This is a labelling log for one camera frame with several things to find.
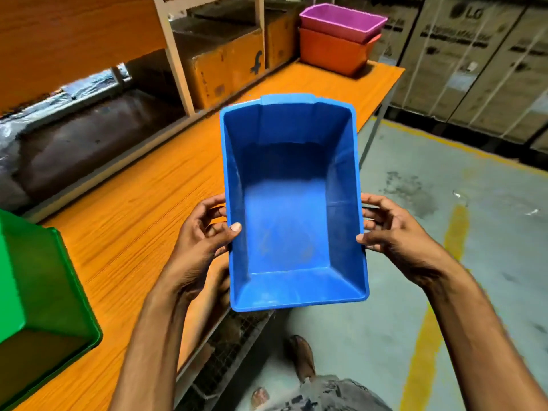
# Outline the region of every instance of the foot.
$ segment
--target foot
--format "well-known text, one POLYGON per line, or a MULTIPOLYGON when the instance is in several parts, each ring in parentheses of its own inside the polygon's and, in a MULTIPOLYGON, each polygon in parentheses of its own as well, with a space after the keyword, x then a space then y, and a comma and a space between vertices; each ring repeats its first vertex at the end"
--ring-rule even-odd
POLYGON ((314 379, 316 368, 314 367, 312 349, 308 342, 301 336, 293 335, 287 339, 286 350, 289 359, 291 359, 295 366, 295 371, 301 384, 305 382, 306 378, 314 379))
POLYGON ((257 409, 270 399, 270 395, 263 387, 257 388, 251 395, 251 409, 257 409))

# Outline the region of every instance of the green plastic bin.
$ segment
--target green plastic bin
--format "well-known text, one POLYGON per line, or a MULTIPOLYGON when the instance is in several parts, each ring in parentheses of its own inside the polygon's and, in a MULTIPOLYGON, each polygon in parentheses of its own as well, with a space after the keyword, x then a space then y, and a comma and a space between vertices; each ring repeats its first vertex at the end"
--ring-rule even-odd
POLYGON ((24 401, 101 338, 59 232, 0 210, 0 410, 24 401))

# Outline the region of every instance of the yellow floor line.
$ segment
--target yellow floor line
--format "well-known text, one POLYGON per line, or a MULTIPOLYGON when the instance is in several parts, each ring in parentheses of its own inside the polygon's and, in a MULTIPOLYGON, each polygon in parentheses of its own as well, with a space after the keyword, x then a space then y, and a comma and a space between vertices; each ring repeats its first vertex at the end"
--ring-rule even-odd
POLYGON ((384 125, 395 128, 397 130, 405 131, 405 132, 408 132, 408 133, 413 134, 413 135, 418 135, 420 137, 425 137, 425 138, 428 138, 430 140, 434 140, 434 141, 437 141, 439 143, 445 144, 446 146, 451 146, 451 147, 458 148, 459 150, 463 150, 463 151, 466 151, 468 153, 473 153, 473 154, 475 154, 479 157, 482 157, 482 158, 489 158, 489 159, 495 160, 496 162, 499 162, 499 163, 511 165, 512 167, 515 167, 517 169, 526 170, 528 172, 540 174, 540 175, 543 175, 543 176, 548 176, 548 172, 545 172, 544 170, 536 169, 535 167, 530 167, 530 166, 527 166, 525 164, 521 164, 521 163, 515 162, 513 160, 509 160, 507 158, 497 156, 496 154, 491 154, 491 153, 488 153, 488 152, 485 152, 485 151, 482 151, 482 150, 478 150, 477 148, 473 148, 473 147, 467 146, 465 144, 462 144, 462 143, 459 143, 459 142, 456 142, 456 141, 446 140, 445 138, 437 137, 435 135, 428 134, 427 132, 417 130, 415 128, 411 128, 411 127, 408 127, 408 126, 405 126, 405 125, 402 125, 402 124, 399 124, 399 123, 395 123, 393 121, 388 121, 386 119, 383 119, 382 123, 384 125))
MULTIPOLYGON (((469 226, 468 209, 458 204, 451 214, 443 246, 459 261, 464 253, 464 243, 469 226)), ((436 376, 436 356, 442 341, 443 337, 436 316, 432 307, 428 305, 419 337, 416 340, 415 352, 411 358, 400 411, 423 411, 426 409, 436 376)))

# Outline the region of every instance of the orange plastic bin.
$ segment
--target orange plastic bin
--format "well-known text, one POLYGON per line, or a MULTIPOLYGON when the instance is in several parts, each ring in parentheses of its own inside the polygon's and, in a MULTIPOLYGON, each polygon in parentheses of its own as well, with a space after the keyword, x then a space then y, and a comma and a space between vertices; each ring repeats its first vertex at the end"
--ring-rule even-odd
POLYGON ((345 76, 363 67, 380 34, 367 43, 346 41, 301 27, 301 61, 345 76))

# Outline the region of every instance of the table leg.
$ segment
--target table leg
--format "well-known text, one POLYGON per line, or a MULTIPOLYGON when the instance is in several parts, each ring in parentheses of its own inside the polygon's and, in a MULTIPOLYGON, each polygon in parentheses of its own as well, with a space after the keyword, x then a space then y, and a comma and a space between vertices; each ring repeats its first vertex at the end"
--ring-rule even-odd
POLYGON ((394 96, 394 92, 396 92, 397 86, 398 83, 395 83, 392 89, 388 91, 388 94, 382 100, 379 115, 377 115, 377 119, 375 121, 375 124, 373 125, 373 130, 371 130, 371 134, 369 134, 369 138, 367 139, 366 148, 363 150, 363 153, 360 156, 360 164, 358 165, 360 170, 362 170, 363 162, 366 160, 367 153, 371 148, 371 144, 373 144, 373 140, 375 139, 376 132, 379 129, 380 122, 384 119, 386 110, 388 109, 388 105, 390 105, 390 102, 392 101, 392 96, 394 96))

